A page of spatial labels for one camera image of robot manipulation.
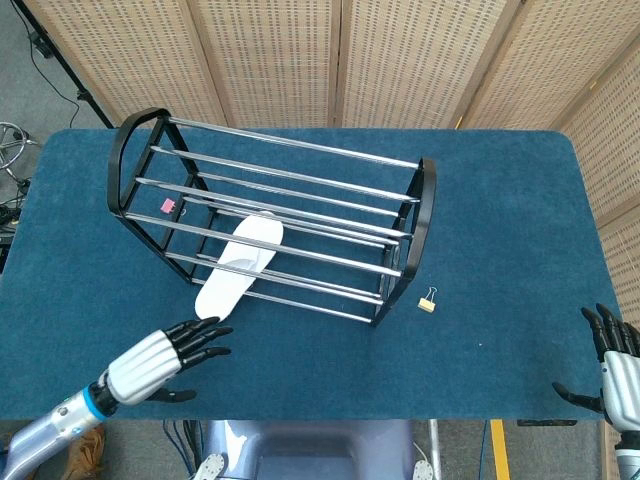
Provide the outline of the left black-fingered robot hand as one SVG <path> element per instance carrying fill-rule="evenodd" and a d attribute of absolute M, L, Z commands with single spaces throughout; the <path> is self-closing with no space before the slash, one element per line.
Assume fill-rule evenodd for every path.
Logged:
<path fill-rule="evenodd" d="M 229 348 L 212 343 L 232 332 L 231 327 L 221 326 L 217 317 L 156 330 L 111 361 L 97 386 L 117 405 L 193 400 L 195 390 L 170 390 L 167 382 L 206 360 L 230 354 Z"/>

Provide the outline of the silver metal leg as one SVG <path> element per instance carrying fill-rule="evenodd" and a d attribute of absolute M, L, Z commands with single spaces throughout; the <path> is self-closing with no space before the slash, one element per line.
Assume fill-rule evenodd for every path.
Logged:
<path fill-rule="evenodd" d="M 430 463 L 434 472 L 434 480 L 442 480 L 438 421 L 436 419 L 429 419 L 427 426 L 430 445 Z"/>

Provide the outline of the woven wooden folding screen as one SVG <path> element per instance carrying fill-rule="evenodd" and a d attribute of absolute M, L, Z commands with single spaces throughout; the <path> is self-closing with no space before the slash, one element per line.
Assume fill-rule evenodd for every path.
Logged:
<path fill-rule="evenodd" d="M 497 339 L 445 369 L 445 415 L 558 414 L 554 379 L 594 380 L 573 317 L 612 284 L 552 126 L 640 34 L 640 0 L 25 2 L 112 121 L 162 106 L 432 158 L 427 274 L 446 325 Z"/>

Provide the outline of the brown suede boot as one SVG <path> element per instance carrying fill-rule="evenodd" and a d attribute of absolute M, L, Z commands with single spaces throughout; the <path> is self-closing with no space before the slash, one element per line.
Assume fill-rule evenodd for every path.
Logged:
<path fill-rule="evenodd" d="M 69 447 L 67 467 L 71 471 L 98 470 L 105 448 L 102 425 L 74 440 Z"/>

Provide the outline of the black shoe rack chrome bars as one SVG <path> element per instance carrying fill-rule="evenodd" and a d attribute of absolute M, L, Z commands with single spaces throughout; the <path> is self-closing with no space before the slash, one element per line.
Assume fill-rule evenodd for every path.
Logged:
<path fill-rule="evenodd" d="M 427 158 L 149 108 L 116 132 L 107 205 L 197 295 L 215 267 L 255 277 L 226 319 L 254 300 L 376 326 L 418 273 L 436 179 Z M 182 202 L 186 213 L 164 214 L 166 198 Z M 280 245 L 233 234 L 263 210 L 283 224 Z M 228 242 L 276 254 L 262 273 L 223 266 Z"/>

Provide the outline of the right black-fingered robot hand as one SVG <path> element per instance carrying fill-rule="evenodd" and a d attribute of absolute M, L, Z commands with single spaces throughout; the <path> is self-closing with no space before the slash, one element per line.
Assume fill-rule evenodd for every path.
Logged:
<path fill-rule="evenodd" d="M 624 437 L 640 436 L 640 330 L 617 318 L 605 305 L 594 311 L 583 307 L 602 374 L 597 397 L 569 391 L 554 382 L 564 401 L 604 416 Z"/>

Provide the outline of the blue-grey robot torso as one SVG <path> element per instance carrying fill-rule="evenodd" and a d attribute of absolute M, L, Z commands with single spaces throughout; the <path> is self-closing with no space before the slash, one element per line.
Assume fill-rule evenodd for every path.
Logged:
<path fill-rule="evenodd" d="M 408 420 L 211 420 L 224 480 L 412 480 Z"/>

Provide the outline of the chrome chair base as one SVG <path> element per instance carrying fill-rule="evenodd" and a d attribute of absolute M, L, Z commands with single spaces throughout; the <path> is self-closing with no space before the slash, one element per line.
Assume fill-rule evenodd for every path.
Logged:
<path fill-rule="evenodd" d="M 0 172 L 18 181 L 19 178 L 13 172 L 12 166 L 28 146 L 39 147 L 40 143 L 20 126 L 0 121 Z"/>

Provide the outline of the white slipper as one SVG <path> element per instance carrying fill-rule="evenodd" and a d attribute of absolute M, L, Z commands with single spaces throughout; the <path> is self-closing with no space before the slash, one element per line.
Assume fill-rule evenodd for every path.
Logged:
<path fill-rule="evenodd" d="M 269 211 L 260 211 L 240 222 L 233 234 L 247 239 L 280 245 L 284 227 Z M 266 248 L 228 242 L 218 263 L 252 273 L 262 273 L 276 252 Z M 252 286 L 255 277 L 215 267 L 195 299 L 195 313 L 205 320 L 217 317 L 225 320 L 233 311 L 244 293 Z"/>

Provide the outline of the blue carpet table mat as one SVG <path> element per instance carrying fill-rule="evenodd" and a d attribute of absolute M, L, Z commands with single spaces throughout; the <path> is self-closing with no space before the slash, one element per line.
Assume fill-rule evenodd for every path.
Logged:
<path fill-rule="evenodd" d="M 573 418 L 552 384 L 595 395 L 582 307 L 616 302 L 570 140 L 553 131 L 300 129 L 437 169 L 415 280 L 376 327 L 254 300 L 231 354 L 178 375 L 182 404 L 128 418 Z M 189 319 L 196 288 L 108 210 L 115 134 L 44 145 L 0 277 L 0 419 L 30 419 L 147 334 Z M 436 308 L 418 307 L 433 286 Z"/>

